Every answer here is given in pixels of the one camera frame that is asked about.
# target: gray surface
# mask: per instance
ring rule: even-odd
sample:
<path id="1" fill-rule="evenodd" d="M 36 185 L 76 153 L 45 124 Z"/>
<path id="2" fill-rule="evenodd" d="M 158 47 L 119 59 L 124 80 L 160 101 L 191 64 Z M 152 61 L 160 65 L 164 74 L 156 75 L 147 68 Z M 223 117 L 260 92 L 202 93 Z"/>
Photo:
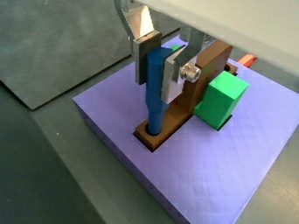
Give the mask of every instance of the gray surface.
<path id="1" fill-rule="evenodd" d="M 167 45 L 174 44 L 183 42 L 175 38 Z M 152 153 L 132 137 L 148 114 L 146 85 L 131 81 L 134 67 L 73 98 L 81 116 L 179 223 L 230 224 L 295 131 L 299 95 L 239 66 L 250 88 L 228 124 L 218 132 L 192 117 Z"/>
<path id="2" fill-rule="evenodd" d="M 243 55 L 243 52 L 235 49 L 231 58 L 236 60 Z M 92 87 L 131 62 L 132 58 L 96 75 L 71 92 L 35 111 L 33 117 L 51 141 L 53 149 L 59 153 L 61 160 L 69 168 L 71 174 L 79 181 L 79 185 L 107 223 L 168 224 L 174 223 L 172 218 L 155 202 L 150 193 L 138 183 L 126 167 L 110 152 L 107 146 L 100 142 L 96 135 L 81 121 L 72 103 L 72 97 L 75 95 Z M 275 81 L 280 82 L 280 84 L 286 84 L 291 89 L 295 89 L 299 80 L 294 79 L 292 75 L 270 66 L 260 59 L 256 61 L 254 67 L 264 67 L 266 69 L 262 71 L 264 74 L 272 74 L 274 77 L 280 77 L 275 79 Z M 294 143 L 290 146 L 292 151 L 298 149 Z M 296 199 L 292 197 L 287 199 L 282 198 L 282 201 L 276 201 L 274 206 L 276 203 L 280 204 L 284 202 L 296 203 Z M 262 223 L 263 217 L 271 217 L 271 210 L 268 211 L 258 205 L 255 197 L 250 203 L 255 204 L 256 210 L 260 211 L 258 219 Z M 287 220 L 288 213 L 288 207 L 286 207 L 282 212 L 282 219 Z M 252 218 L 250 218 L 250 208 L 246 210 L 244 214 L 248 214 L 248 217 L 243 219 L 243 223 L 254 223 L 250 221 Z"/>
<path id="3" fill-rule="evenodd" d="M 0 80 L 31 109 L 130 54 L 114 7 L 110 0 L 1 1 Z M 152 14 L 162 33 L 179 27 Z"/>
<path id="4" fill-rule="evenodd" d="M 240 56 L 243 56 L 243 52 L 235 49 L 231 58 L 236 60 Z M 99 75 L 95 75 L 92 79 L 81 83 L 67 94 L 63 94 L 55 101 L 33 111 L 32 117 L 40 125 L 52 148 L 57 152 L 69 169 L 71 175 L 76 179 L 80 188 L 87 194 L 88 199 L 97 212 L 102 214 L 106 222 L 108 224 L 171 224 L 175 222 L 168 213 L 156 203 L 150 193 L 127 171 L 127 168 L 110 152 L 107 146 L 100 142 L 99 138 L 81 121 L 72 102 L 72 97 L 75 95 L 93 86 L 131 62 L 132 58 L 111 67 Z M 299 93 L 299 80 L 298 78 L 294 78 L 292 75 L 284 73 L 274 66 L 270 66 L 260 59 L 252 67 L 256 70 L 262 70 L 259 71 L 262 74 L 272 74 L 275 81 L 284 84 Z M 15 141 L 17 140 L 20 140 L 21 144 L 21 139 L 15 138 L 8 145 L 15 144 Z M 299 164 L 298 143 L 299 136 L 296 135 L 291 139 L 288 147 L 284 147 L 282 152 L 280 158 L 284 158 L 276 160 L 274 168 L 270 171 L 270 174 L 272 173 L 271 181 L 267 184 L 266 178 L 266 184 L 262 183 L 262 186 L 256 190 L 256 195 L 250 201 L 250 206 L 246 208 L 238 223 L 299 223 L 299 218 L 295 216 L 298 205 L 298 176 L 295 176 Z M 283 183 L 290 183 L 288 186 L 292 186 L 292 188 L 280 188 Z M 279 207 L 280 215 L 278 218 L 276 215 L 274 215 L 274 212 L 278 211 L 274 210 L 276 207 Z M 13 215 L 24 217 L 24 214 L 25 211 L 21 214 L 15 213 Z"/>
<path id="5" fill-rule="evenodd" d="M 0 84 L 0 223 L 103 224 L 24 105 Z"/>

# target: silver bracket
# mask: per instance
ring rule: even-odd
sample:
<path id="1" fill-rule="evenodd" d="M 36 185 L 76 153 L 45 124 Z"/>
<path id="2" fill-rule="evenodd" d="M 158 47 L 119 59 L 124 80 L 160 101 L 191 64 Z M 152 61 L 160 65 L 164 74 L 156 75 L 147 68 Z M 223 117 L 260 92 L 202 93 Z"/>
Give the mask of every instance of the silver bracket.
<path id="1" fill-rule="evenodd" d="M 188 45 L 171 55 L 164 62 L 162 100 L 167 104 L 183 92 L 184 81 L 195 82 L 199 79 L 202 71 L 195 66 L 196 56 L 215 40 L 194 28 L 191 28 L 190 34 L 188 32 L 184 33 L 186 39 L 190 41 Z"/>
<path id="2" fill-rule="evenodd" d="M 146 83 L 146 54 L 162 45 L 163 34 L 155 30 L 148 7 L 131 0 L 115 0 L 116 13 L 130 38 L 135 57 L 135 82 Z"/>

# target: metal screw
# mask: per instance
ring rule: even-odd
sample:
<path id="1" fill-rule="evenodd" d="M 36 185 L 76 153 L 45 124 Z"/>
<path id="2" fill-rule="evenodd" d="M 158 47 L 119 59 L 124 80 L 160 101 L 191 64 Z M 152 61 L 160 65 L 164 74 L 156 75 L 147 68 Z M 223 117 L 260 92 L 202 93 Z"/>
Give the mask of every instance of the metal screw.
<path id="1" fill-rule="evenodd" d="M 180 67 L 180 76 L 184 80 L 195 82 L 202 75 L 202 70 L 188 62 L 184 66 Z"/>

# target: dark gray mat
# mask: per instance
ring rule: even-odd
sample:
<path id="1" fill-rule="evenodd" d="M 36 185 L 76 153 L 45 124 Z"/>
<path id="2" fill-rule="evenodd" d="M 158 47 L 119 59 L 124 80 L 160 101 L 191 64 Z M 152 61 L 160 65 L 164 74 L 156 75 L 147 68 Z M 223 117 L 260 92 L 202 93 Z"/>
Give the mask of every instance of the dark gray mat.
<path id="1" fill-rule="evenodd" d="M 0 105 L 0 223 L 104 223 L 29 111 L 3 84 Z"/>
<path id="2" fill-rule="evenodd" d="M 158 22 L 179 27 L 154 12 Z M 1 1 L 0 49 L 0 80 L 36 109 L 130 54 L 114 1 Z"/>

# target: purple base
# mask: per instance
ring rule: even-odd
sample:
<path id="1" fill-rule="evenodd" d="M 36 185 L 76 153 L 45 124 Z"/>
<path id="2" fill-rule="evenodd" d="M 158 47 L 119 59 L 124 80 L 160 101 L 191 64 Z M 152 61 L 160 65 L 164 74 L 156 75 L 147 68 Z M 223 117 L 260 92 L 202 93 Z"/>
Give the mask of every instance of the purple base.
<path id="1" fill-rule="evenodd" d="M 194 116 L 154 153 L 132 135 L 147 118 L 134 64 L 73 98 L 88 126 L 179 223 L 235 222 L 299 123 L 299 95 L 243 66 L 238 77 L 250 87 L 222 130 Z"/>

